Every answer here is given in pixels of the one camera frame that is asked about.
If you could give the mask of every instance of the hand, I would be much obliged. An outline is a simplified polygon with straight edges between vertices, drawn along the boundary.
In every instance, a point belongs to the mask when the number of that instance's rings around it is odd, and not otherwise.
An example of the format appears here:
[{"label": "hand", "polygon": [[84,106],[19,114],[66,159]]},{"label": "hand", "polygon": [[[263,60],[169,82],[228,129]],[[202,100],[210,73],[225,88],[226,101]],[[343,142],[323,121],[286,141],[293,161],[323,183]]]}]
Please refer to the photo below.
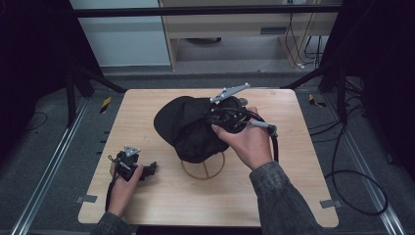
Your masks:
[{"label": "hand", "polygon": [[[114,174],[114,170],[115,164],[112,164],[110,170],[111,175]],[[118,217],[122,217],[125,209],[134,196],[135,189],[138,186],[138,181],[140,180],[142,173],[143,166],[139,164],[128,182],[121,176],[116,179],[113,192],[111,194],[108,212],[113,213]]]},{"label": "hand", "polygon": [[[248,110],[257,114],[255,107],[250,107]],[[269,135],[265,128],[248,123],[236,134],[229,133],[217,125],[213,125],[212,129],[219,139],[232,147],[241,161],[251,170],[272,162]]]}]

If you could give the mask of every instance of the white wall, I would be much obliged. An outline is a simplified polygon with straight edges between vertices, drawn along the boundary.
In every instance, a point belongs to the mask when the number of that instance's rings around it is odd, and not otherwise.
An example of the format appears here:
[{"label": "white wall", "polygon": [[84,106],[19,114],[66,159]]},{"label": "white wall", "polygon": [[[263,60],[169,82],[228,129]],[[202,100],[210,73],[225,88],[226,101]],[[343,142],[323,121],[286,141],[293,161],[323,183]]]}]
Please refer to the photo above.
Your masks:
[{"label": "white wall", "polygon": [[[157,0],[70,0],[74,9],[158,7]],[[101,67],[169,66],[161,17],[79,19]]]}]

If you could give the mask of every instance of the floor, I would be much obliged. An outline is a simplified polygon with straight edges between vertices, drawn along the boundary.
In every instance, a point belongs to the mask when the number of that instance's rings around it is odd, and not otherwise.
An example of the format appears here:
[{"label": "floor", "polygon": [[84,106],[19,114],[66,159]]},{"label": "floor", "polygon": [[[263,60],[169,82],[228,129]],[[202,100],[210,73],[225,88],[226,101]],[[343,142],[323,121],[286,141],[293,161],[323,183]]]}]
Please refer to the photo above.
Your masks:
[{"label": "floor", "polygon": [[[307,52],[315,52],[313,38]],[[304,60],[313,62],[303,56]],[[314,70],[314,63],[292,68],[275,37],[183,39],[180,42],[175,70],[146,70],[139,74],[108,74],[108,79],[128,88],[222,88],[249,82],[253,87],[278,88],[287,85]],[[334,105],[335,94],[320,94],[316,88],[319,78],[309,81],[297,90],[304,119],[310,133],[319,132],[324,123],[337,119]],[[77,213],[80,204],[76,197],[86,193],[94,167],[105,146],[108,132],[116,116],[122,94],[93,82],[96,93],[86,101],[76,96],[78,107],[85,105],[83,119],[70,145],[62,148],[63,158],[55,162],[47,190],[34,207],[35,217],[29,218],[29,234],[87,234],[93,225],[80,224]],[[316,103],[309,102],[309,94]],[[103,100],[112,97],[104,115],[99,114]],[[353,94],[347,94],[349,110],[358,107]],[[9,234],[17,224],[30,198],[39,188],[48,164],[53,160],[67,125],[66,91],[59,90],[42,98],[37,113],[28,124],[27,131],[12,151],[12,161],[1,175],[0,188],[0,234]],[[356,169],[374,177],[387,192],[390,206],[381,216],[364,215],[343,204],[337,209],[340,224],[328,231],[330,234],[415,234],[415,187],[414,182],[398,163],[389,164],[382,141],[371,127],[362,108],[351,111],[349,125],[340,141],[336,155],[336,138],[340,127],[312,135],[314,148],[323,173],[331,172],[336,158],[337,169]],[[359,176],[336,176],[339,188],[346,199],[369,212],[382,208],[380,191]],[[343,201],[336,193],[331,180],[327,181],[335,201]]]}]

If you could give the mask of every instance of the left hand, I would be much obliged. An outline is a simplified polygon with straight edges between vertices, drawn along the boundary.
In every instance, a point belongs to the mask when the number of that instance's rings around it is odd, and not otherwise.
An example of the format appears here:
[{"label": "left hand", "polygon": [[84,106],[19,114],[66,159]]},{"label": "left hand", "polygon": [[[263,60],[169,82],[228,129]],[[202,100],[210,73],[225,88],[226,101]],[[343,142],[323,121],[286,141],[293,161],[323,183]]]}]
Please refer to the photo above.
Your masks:
[{"label": "left hand", "polygon": [[[114,174],[114,170],[115,164],[113,163],[110,170],[111,175]],[[113,192],[111,194],[108,212],[113,213],[118,217],[122,217],[125,209],[135,194],[135,190],[138,186],[138,181],[140,180],[142,173],[143,166],[139,164],[129,181],[125,181],[125,179],[121,176],[116,179]]]}]

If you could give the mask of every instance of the light wood tabletop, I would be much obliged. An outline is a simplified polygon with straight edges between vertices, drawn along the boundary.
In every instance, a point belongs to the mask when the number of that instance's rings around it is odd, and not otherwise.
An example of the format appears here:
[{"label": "light wood tabletop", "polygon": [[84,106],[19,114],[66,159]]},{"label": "light wood tabletop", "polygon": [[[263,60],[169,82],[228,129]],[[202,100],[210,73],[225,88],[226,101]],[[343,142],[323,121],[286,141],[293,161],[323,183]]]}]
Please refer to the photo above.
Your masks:
[{"label": "light wood tabletop", "polygon": [[[107,144],[89,186],[95,203],[84,202],[78,219],[97,223],[104,213],[113,157],[124,145],[141,149],[138,164],[157,162],[156,174],[140,181],[124,219],[130,224],[178,226],[258,227],[256,195],[247,168],[229,148],[224,152],[222,171],[211,179],[197,179],[183,169],[173,147],[155,131],[156,113],[179,96],[214,97],[220,89],[137,89],[125,93]],[[335,227],[339,220],[334,208],[322,209],[330,200],[326,181],[293,90],[247,89],[235,95],[246,98],[265,121],[277,126],[279,163],[309,204],[317,222]],[[203,164],[184,164],[190,173],[206,176],[222,166],[222,155]]]}]

